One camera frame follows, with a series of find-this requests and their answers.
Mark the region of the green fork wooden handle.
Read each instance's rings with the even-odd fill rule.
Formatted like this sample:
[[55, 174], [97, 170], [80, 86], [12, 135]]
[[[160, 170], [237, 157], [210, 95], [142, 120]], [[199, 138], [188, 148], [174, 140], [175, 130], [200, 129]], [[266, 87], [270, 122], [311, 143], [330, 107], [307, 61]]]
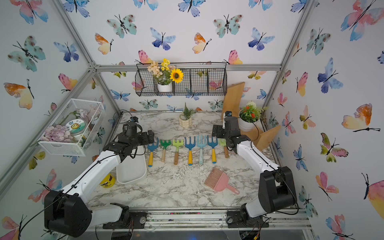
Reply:
[[218, 139], [219, 141], [219, 145], [223, 148], [224, 150], [224, 154], [225, 154], [225, 158], [228, 159], [230, 156], [229, 156], [229, 151], [228, 151], [228, 148], [227, 148], [227, 142], [225, 139]]

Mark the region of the white storage box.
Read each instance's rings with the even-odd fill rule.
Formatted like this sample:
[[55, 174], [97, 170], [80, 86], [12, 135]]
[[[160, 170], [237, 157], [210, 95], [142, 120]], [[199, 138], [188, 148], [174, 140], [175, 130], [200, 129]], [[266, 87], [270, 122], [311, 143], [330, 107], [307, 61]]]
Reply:
[[127, 157], [116, 167], [117, 181], [123, 185], [133, 185], [143, 181], [148, 174], [144, 146], [139, 146], [134, 159]]

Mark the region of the dark blue rake yellow handle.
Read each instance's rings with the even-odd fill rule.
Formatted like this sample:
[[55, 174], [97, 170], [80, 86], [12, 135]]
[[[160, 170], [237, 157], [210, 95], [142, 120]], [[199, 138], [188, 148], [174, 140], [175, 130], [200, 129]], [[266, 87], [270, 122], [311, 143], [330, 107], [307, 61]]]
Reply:
[[217, 156], [216, 156], [215, 147], [218, 145], [218, 140], [217, 138], [214, 138], [214, 137], [210, 137], [207, 140], [208, 140], [208, 145], [212, 148], [212, 163], [216, 164]]

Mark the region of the blue trowel yellow handle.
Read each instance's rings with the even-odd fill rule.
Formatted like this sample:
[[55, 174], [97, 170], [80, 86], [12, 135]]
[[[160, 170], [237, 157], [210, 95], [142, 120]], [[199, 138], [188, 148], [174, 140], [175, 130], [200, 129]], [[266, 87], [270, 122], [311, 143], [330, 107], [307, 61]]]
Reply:
[[148, 167], [152, 167], [153, 166], [154, 151], [158, 148], [158, 146], [159, 146], [159, 138], [156, 138], [155, 141], [152, 144], [148, 144], [148, 150], [150, 151]]

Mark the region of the dark green rake wooden handle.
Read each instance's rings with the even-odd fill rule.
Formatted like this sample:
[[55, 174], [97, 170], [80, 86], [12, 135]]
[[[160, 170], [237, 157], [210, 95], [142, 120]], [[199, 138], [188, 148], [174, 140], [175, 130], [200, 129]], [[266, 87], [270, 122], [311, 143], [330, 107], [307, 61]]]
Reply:
[[162, 158], [161, 158], [161, 162], [163, 162], [163, 163], [166, 161], [167, 147], [169, 147], [171, 144], [172, 144], [171, 140], [160, 140], [160, 145], [163, 148], [163, 153], [162, 153]]

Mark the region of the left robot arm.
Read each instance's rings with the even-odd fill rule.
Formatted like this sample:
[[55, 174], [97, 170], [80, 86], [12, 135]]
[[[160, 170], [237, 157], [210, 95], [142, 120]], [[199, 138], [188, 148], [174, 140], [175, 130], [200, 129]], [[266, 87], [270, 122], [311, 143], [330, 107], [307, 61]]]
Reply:
[[64, 236], [80, 237], [88, 228], [110, 225], [115, 228], [131, 227], [133, 220], [130, 208], [112, 203], [110, 207], [87, 207], [87, 203], [97, 186], [119, 164], [140, 156], [138, 148], [152, 144], [155, 134], [147, 132], [132, 117], [124, 123], [123, 131], [105, 145], [98, 158], [70, 184], [59, 191], [51, 190], [45, 197], [45, 229]]

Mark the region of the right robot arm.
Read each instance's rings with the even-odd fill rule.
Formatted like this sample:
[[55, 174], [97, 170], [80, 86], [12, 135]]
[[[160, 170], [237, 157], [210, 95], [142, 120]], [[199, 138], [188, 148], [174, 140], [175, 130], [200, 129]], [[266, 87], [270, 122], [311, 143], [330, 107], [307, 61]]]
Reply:
[[226, 111], [223, 114], [223, 123], [214, 125], [212, 134], [226, 140], [227, 148], [242, 157], [260, 174], [257, 199], [243, 204], [238, 212], [229, 212], [229, 227], [262, 227], [264, 215], [298, 206], [291, 169], [273, 163], [256, 148], [248, 136], [241, 134], [238, 119], [232, 112]]

